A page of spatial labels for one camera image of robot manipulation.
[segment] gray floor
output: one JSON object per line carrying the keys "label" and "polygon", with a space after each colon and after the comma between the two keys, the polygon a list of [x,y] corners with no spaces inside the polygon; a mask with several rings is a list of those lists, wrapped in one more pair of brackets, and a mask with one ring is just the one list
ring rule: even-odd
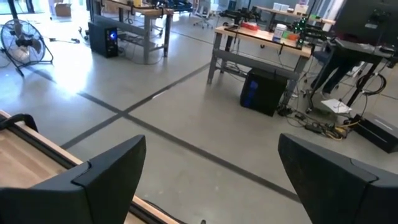
{"label": "gray floor", "polygon": [[[12,65],[0,70],[0,110],[33,115],[44,136],[82,160],[145,134],[147,159],[136,194],[187,223],[310,223],[280,162],[280,133],[398,174],[398,154],[388,155],[356,133],[333,141],[240,107],[240,78],[216,75],[207,86],[213,31],[193,27],[196,20],[174,17],[169,57],[152,53],[153,62],[160,59],[154,65],[139,64],[141,48],[124,43],[129,59],[105,59],[83,43],[49,43],[53,65],[24,69],[24,80]],[[79,24],[43,22],[37,28],[47,37],[71,38],[79,37]],[[240,53],[280,64],[275,50],[256,44],[242,42]],[[282,54],[280,60],[293,67],[297,57]],[[316,61],[310,67],[320,69]],[[397,74],[383,74],[390,77],[384,95],[369,98],[367,109],[398,126]],[[353,83],[345,80],[333,96],[352,91]],[[368,88],[377,87],[375,80]],[[354,110],[361,113],[365,101],[361,97]],[[291,101],[297,103],[306,107],[302,98]]]}

